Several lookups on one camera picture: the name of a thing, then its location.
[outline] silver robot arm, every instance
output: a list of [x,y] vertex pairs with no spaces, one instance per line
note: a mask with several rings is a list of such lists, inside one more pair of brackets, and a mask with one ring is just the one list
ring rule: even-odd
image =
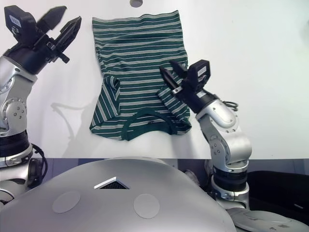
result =
[[[36,74],[47,63],[57,58],[69,61],[63,51],[75,39],[82,19],[69,21],[55,40],[46,34],[60,22],[65,10],[65,6],[55,7],[36,22],[15,5],[4,8],[6,26],[18,43],[0,57],[0,208],[38,186],[47,171],[43,151],[28,141],[26,102]],[[42,160],[32,158],[33,149]]]
[[216,95],[203,89],[210,78],[210,64],[200,60],[187,70],[171,61],[173,71],[183,78],[179,86],[172,74],[160,68],[172,93],[197,114],[201,130],[211,148],[213,197],[226,209],[249,208],[247,167],[252,146],[239,127],[236,113]]

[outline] cable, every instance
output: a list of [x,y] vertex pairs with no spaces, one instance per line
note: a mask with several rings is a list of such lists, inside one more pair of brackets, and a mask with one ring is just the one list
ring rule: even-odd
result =
[[0,191],[9,194],[13,199],[15,199],[14,195],[11,192],[9,192],[8,190],[0,188]]
[[[213,96],[215,99],[218,99],[218,100],[221,100],[216,94],[212,94],[206,90],[204,90],[207,94]],[[224,105],[226,105],[227,107],[229,108],[232,108],[233,111],[238,111],[238,104],[236,102],[233,102],[233,101],[222,101],[224,103]]]
[[39,153],[40,156],[42,156],[42,160],[43,163],[45,164],[45,169],[44,169],[44,173],[42,175],[42,179],[44,179],[44,177],[46,176],[47,170],[48,170],[48,164],[47,164],[47,159],[45,158],[44,152],[42,151],[42,149],[40,149],[38,146],[36,146],[35,144],[32,144],[33,148],[36,150],[34,153]]
[[230,101],[223,101],[224,105],[226,105],[229,108],[232,108],[233,111],[238,111],[238,104],[235,102]]

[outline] white tabletop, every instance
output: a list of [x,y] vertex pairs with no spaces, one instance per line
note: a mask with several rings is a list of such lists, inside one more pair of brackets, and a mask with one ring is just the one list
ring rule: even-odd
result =
[[93,16],[137,17],[179,10],[189,64],[211,62],[206,89],[240,104],[240,126],[253,144],[252,159],[309,158],[309,1],[308,0],[1,0],[0,52],[15,44],[3,7],[16,4],[38,20],[50,8],[66,5],[61,23],[83,18],[75,41],[61,60],[38,75],[28,98],[28,134],[49,158],[209,159],[210,151],[191,114],[187,135],[153,131],[134,140],[94,135],[90,121],[100,93],[101,74],[94,51]]

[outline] striped shirt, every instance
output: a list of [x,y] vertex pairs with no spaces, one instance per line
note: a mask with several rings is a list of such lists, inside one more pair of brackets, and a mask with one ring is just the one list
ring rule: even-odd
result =
[[159,71],[159,66],[172,71],[170,60],[188,64],[178,11],[138,18],[93,18],[92,27],[103,82],[90,130],[117,140],[155,130],[189,131],[189,109],[171,96]]

